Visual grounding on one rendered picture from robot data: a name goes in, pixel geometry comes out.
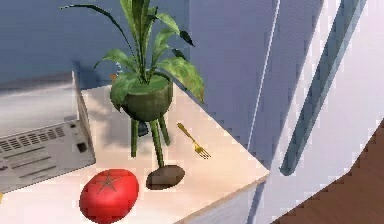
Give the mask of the red tomato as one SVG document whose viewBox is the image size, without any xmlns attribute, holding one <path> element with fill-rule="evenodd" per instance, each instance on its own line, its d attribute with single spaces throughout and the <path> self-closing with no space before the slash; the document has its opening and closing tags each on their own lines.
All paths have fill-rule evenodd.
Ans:
<svg viewBox="0 0 384 224">
<path fill-rule="evenodd" d="M 108 169 L 92 177 L 83 187 L 79 208 L 96 224 L 113 224 L 133 208 L 139 193 L 136 176 L 125 169 Z"/>
</svg>

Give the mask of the gold fork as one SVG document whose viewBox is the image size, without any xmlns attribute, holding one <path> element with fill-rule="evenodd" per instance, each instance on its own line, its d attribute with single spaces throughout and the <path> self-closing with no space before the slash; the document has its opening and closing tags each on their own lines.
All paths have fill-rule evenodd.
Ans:
<svg viewBox="0 0 384 224">
<path fill-rule="evenodd" d="M 209 159 L 211 155 L 203 148 L 201 147 L 196 140 L 192 137 L 192 135 L 187 131 L 187 129 L 184 127 L 183 124 L 178 123 L 177 127 L 188 137 L 191 139 L 193 145 L 194 145 L 194 151 L 203 159 Z"/>
</svg>

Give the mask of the green potted house plant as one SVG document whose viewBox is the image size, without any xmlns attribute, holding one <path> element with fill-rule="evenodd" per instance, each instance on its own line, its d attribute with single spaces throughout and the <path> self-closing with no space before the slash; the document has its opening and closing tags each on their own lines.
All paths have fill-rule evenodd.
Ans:
<svg viewBox="0 0 384 224">
<path fill-rule="evenodd" d="M 204 100 L 204 81 L 197 68 L 182 51 L 174 48 L 173 55 L 165 58 L 170 49 L 168 39 L 177 35 L 192 44 L 189 33 L 179 28 L 167 13 L 160 13 L 150 0 L 120 0 L 120 6 L 130 28 L 133 40 L 127 45 L 126 55 L 120 49 L 111 49 L 105 61 L 120 64 L 126 70 L 112 82 L 110 100 L 117 111 L 131 118 L 131 155 L 137 153 L 139 125 L 150 126 L 157 163 L 164 165 L 162 143 L 170 142 L 164 115 L 173 98 L 173 82 L 179 81 L 199 101 Z"/>
</svg>

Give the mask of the white kitchen counter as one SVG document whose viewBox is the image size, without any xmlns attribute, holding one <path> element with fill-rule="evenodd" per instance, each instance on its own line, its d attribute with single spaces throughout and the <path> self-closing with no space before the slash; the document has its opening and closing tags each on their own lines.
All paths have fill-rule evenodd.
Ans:
<svg viewBox="0 0 384 224">
<path fill-rule="evenodd" d="M 268 170 L 179 87 L 165 116 L 171 143 L 164 160 L 185 171 L 175 187 L 151 191 L 144 185 L 156 169 L 152 139 L 138 141 L 130 155 L 130 121 L 109 99 L 109 87 L 84 91 L 95 148 L 94 165 L 4 195 L 0 224 L 94 224 L 79 210 L 83 186 L 111 168 L 134 173 L 142 186 L 131 212 L 115 224 L 245 224 L 256 186 Z M 178 127 L 181 123 L 211 157 L 203 159 Z"/>
</svg>

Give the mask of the brown potato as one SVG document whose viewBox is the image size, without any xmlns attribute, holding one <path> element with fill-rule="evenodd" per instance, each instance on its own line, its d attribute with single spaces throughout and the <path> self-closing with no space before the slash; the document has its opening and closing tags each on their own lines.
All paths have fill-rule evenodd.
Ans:
<svg viewBox="0 0 384 224">
<path fill-rule="evenodd" d="M 164 190 L 176 186 L 185 176 L 185 171 L 178 165 L 165 165 L 152 171 L 146 179 L 150 190 Z"/>
</svg>

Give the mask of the white fridge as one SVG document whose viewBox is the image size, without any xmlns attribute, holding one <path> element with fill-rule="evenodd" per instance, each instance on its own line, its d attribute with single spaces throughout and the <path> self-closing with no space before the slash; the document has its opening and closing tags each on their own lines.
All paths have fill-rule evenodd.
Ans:
<svg viewBox="0 0 384 224">
<path fill-rule="evenodd" d="M 341 0 L 190 0 L 206 110 L 268 169 L 245 224 L 344 175 L 384 119 L 384 0 L 367 0 L 294 173 L 280 173 Z"/>
</svg>

